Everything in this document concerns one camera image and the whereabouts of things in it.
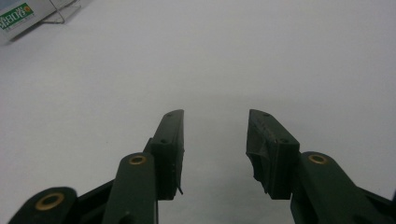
white surface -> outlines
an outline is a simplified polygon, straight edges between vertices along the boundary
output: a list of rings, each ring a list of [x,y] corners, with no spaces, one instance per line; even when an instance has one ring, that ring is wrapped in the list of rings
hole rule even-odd
[[[396,188],[395,1],[82,1],[0,48],[0,223],[42,189],[85,193],[185,109],[185,195],[161,223],[293,223],[245,156],[248,110],[360,187]]]

green label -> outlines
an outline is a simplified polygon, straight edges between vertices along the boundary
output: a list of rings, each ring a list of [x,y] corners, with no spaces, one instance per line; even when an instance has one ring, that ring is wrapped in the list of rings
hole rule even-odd
[[[33,10],[23,3],[0,16],[0,27],[5,31],[10,31],[34,15]]]

white table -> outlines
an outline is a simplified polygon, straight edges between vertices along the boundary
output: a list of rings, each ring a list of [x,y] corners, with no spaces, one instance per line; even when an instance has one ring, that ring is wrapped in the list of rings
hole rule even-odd
[[[82,1],[0,47],[0,223],[55,186],[85,193],[185,109],[182,188],[161,223],[293,223],[245,155],[248,110],[360,187],[396,188],[395,1]]]

brass rivet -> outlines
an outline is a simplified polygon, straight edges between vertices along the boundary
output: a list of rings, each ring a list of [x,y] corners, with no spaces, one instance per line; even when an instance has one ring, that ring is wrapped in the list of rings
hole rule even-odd
[[[129,159],[129,163],[132,165],[140,165],[146,162],[146,157],[144,156],[134,156],[131,159]]]
[[[318,154],[310,155],[308,157],[308,159],[311,160],[312,162],[314,162],[316,164],[320,164],[320,165],[324,165],[328,162],[326,157],[320,156]]]
[[[45,201],[47,199],[52,198],[52,197],[56,197],[56,200],[54,202],[45,203]],[[50,210],[50,209],[58,206],[58,204],[60,204],[63,201],[64,201],[64,195],[61,192],[51,193],[51,194],[48,194],[48,195],[42,197],[35,204],[35,209],[37,209],[39,211],[47,211],[47,210]]]

